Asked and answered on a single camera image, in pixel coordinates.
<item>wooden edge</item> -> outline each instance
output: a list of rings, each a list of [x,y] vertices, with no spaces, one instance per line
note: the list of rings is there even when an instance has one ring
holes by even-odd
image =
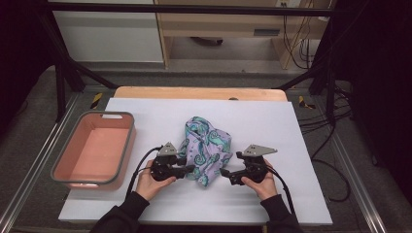
[[[209,88],[209,87],[164,87],[164,86],[122,86],[115,98],[153,99],[217,99],[255,101],[288,101],[286,93],[279,89],[257,88]]]

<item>aluminum rail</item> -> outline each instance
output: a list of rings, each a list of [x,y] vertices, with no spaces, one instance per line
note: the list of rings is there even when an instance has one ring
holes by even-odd
[[[325,112],[326,108],[324,103],[319,100],[319,97],[314,98],[316,105],[319,107],[321,112]],[[348,181],[351,185],[351,189],[357,198],[357,201],[360,205],[360,210],[363,213],[363,216],[369,226],[369,229],[372,233],[386,233],[387,230],[385,225],[379,216],[378,211],[375,208],[372,200],[370,199],[369,193],[366,190],[366,187],[361,180],[360,175],[357,172],[357,169],[354,166],[351,158],[349,157],[348,152],[346,152],[345,147],[339,137],[339,134],[335,130],[335,134],[331,137],[332,149],[337,155],[342,169],[348,175]]]
[[[9,203],[9,206],[6,208],[6,211],[3,213],[3,215],[1,215],[1,233],[7,233],[12,229],[13,224],[15,223],[15,220],[18,216],[18,213],[20,212],[25,201],[27,200],[28,195],[30,194],[31,189],[33,188],[40,174],[42,173],[42,170],[46,162],[48,161],[48,158],[51,155],[58,138],[60,137],[63,129],[65,128],[70,115],[72,115],[73,109],[76,106],[79,96],[79,92],[75,92],[72,94],[70,100],[67,103],[67,113],[63,116],[60,122],[54,125],[48,139],[44,142],[42,149],[37,154],[36,159],[31,165],[30,170],[27,172],[27,175],[22,181],[15,196]]]
[[[48,2],[34,5],[39,10],[64,12],[111,12],[111,13],[173,13],[218,14],[255,16],[333,17],[352,14],[350,11],[313,8],[268,8],[241,6],[203,5],[152,5],[152,4],[101,4]]]

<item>white table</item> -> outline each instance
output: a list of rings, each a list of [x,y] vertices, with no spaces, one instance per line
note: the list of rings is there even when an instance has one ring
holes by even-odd
[[[113,98],[107,110],[131,112],[136,120],[137,136],[124,184],[116,191],[71,190],[60,220],[97,221],[114,205],[121,204],[142,156],[167,142],[177,147],[184,139],[186,121],[200,116],[232,135],[233,152],[244,150],[249,144],[277,149],[279,152],[265,158],[287,183],[299,222],[332,224],[291,103]],[[234,155],[226,169],[244,169],[242,161]],[[287,203],[279,181],[277,187]],[[218,178],[207,188],[193,181],[177,180],[151,201],[139,220],[154,224],[261,225],[268,217],[251,189]]]

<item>crumpled cloth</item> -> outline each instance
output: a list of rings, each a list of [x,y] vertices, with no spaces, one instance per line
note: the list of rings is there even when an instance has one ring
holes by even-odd
[[[221,174],[230,157],[231,136],[212,126],[205,118],[194,116],[185,125],[186,138],[179,147],[178,156],[187,159],[187,165],[195,165],[190,180],[208,186]]]

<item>white cabinet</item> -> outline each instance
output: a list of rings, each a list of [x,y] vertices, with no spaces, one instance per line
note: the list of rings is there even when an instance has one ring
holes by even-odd
[[[51,0],[152,4],[152,0]],[[54,12],[70,55],[87,62],[163,62],[155,14]]]

